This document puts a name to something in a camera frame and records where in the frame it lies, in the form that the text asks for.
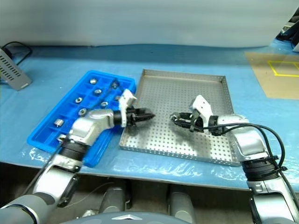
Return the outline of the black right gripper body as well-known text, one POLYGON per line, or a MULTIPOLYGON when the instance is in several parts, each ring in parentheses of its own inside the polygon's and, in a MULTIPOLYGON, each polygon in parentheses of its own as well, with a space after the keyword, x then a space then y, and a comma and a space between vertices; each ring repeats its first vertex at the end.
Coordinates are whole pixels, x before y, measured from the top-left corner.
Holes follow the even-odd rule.
POLYGON ((190 121, 190 132, 200 132, 203 133, 203 119, 200 117, 200 113, 198 111, 193 111, 188 115, 188 120, 190 121))

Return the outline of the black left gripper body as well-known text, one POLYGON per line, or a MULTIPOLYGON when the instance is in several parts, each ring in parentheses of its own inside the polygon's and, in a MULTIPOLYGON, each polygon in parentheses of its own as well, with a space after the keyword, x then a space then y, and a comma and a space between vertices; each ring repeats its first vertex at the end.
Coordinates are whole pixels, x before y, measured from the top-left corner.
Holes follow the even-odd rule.
POLYGON ((127 109, 127 126, 135 126, 136 122, 141 120, 141 115, 144 112, 143 108, 128 108, 127 109))

